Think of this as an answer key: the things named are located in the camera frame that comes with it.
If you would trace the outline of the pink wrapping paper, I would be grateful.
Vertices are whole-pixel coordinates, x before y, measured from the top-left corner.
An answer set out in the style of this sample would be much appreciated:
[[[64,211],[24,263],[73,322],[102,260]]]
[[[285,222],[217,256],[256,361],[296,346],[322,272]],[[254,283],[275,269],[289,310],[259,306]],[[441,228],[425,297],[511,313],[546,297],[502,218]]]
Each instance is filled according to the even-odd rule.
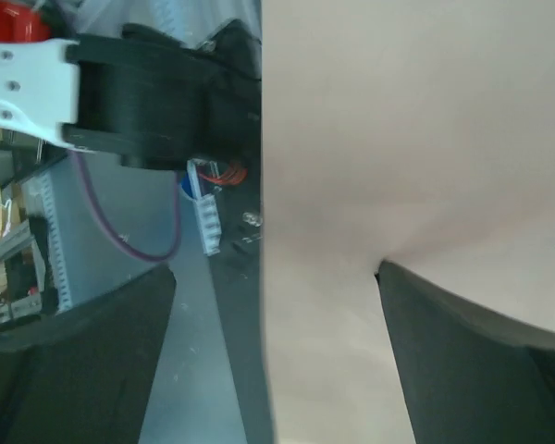
[[[555,332],[555,1],[263,4],[279,443],[411,443],[374,274]]]

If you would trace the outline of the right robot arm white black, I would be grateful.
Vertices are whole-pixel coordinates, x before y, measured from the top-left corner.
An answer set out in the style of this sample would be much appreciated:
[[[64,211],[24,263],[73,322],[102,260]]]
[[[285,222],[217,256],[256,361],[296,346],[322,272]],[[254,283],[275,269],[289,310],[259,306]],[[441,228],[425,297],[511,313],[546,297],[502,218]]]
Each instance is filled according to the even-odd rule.
[[[277,436],[265,370],[261,248],[261,92],[244,25],[191,50],[142,25],[119,39],[83,34],[64,42],[72,118],[56,131],[126,167],[194,179],[194,159],[241,161],[241,185],[218,194],[220,251],[203,279],[214,286],[217,325],[250,443]],[[0,326],[0,354],[18,359],[6,379],[0,432],[45,423],[47,438],[130,443],[155,400],[171,339],[171,305],[189,290],[162,254],[148,271],[62,314],[59,289],[44,314]],[[418,443],[555,443],[555,334],[449,292],[390,260],[371,281]]]

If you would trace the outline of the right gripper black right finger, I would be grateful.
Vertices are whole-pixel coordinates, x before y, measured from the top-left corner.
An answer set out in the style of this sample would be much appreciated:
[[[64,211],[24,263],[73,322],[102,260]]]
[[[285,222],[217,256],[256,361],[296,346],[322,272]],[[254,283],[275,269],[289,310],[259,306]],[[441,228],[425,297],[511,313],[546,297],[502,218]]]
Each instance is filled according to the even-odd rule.
[[[375,278],[416,442],[555,443],[555,332],[389,261]]]

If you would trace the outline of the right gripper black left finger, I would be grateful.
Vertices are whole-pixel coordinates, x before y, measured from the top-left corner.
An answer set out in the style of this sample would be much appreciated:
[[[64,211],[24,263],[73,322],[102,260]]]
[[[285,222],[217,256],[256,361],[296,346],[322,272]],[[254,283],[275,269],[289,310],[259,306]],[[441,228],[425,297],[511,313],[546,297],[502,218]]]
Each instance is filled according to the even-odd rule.
[[[62,314],[0,325],[0,443],[136,443],[176,280],[158,265]]]

